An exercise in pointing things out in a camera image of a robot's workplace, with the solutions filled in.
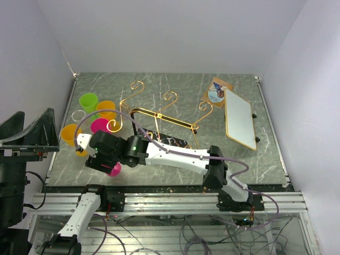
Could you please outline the clear wine glass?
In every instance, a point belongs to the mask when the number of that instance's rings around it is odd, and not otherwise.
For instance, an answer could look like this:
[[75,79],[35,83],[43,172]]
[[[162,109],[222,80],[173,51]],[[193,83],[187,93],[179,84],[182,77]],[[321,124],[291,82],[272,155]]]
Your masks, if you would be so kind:
[[75,110],[71,115],[71,119],[74,123],[80,123],[85,117],[86,113],[83,110]]

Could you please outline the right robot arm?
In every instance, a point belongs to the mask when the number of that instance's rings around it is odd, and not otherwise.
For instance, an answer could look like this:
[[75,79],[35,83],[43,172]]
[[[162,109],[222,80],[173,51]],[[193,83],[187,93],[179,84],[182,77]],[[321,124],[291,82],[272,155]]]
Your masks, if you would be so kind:
[[146,134],[123,139],[104,131],[80,133],[76,142],[77,149],[89,155],[85,166],[97,171],[109,174],[117,164],[182,168],[202,175],[204,187],[219,191],[221,210],[241,212],[255,207],[253,190],[229,171],[230,159],[217,146],[189,149],[157,142]]

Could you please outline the orange wine glass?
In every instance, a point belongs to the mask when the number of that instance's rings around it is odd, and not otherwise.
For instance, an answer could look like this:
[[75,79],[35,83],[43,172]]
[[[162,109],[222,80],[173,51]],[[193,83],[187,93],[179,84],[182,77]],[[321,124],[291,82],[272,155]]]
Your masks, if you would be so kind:
[[[97,110],[103,110],[103,109],[110,109],[110,110],[116,110],[115,104],[113,101],[110,100],[104,100],[101,101],[97,105]],[[116,120],[116,113],[115,112],[108,112],[108,111],[103,111],[99,113],[101,118],[104,118],[109,121],[109,127],[112,131],[116,131],[120,123],[119,121]]]
[[[62,128],[61,130],[61,138],[63,141],[65,141],[69,146],[71,146],[73,149],[75,149],[74,144],[74,133],[77,128],[76,124],[69,124]],[[81,129],[78,129],[77,135],[81,133]],[[87,156],[87,152],[84,150],[82,152],[75,151],[76,155],[79,157],[85,157]]]

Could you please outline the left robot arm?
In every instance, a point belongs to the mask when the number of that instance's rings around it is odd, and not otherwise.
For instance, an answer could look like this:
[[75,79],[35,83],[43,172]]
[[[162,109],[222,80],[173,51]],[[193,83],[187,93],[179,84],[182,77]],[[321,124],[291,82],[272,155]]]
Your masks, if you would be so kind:
[[[29,184],[28,162],[41,162],[48,153],[58,152],[55,113],[45,109],[31,124],[24,126],[25,113],[18,111],[1,123],[1,254],[29,254],[32,243],[29,230],[16,228],[26,216],[24,209],[38,212],[47,202],[46,186],[42,187],[42,202],[34,206],[24,201]],[[96,211],[108,206],[103,185],[88,185],[79,195],[78,204],[64,227],[46,241],[38,254],[81,254],[81,239]]]

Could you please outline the green wine glass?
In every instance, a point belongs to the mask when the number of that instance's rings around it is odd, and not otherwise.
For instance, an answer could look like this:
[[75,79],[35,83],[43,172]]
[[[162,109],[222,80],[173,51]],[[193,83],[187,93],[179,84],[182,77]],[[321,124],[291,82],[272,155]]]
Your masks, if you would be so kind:
[[98,97],[94,93],[86,93],[80,97],[79,104],[85,113],[91,114],[97,110]]

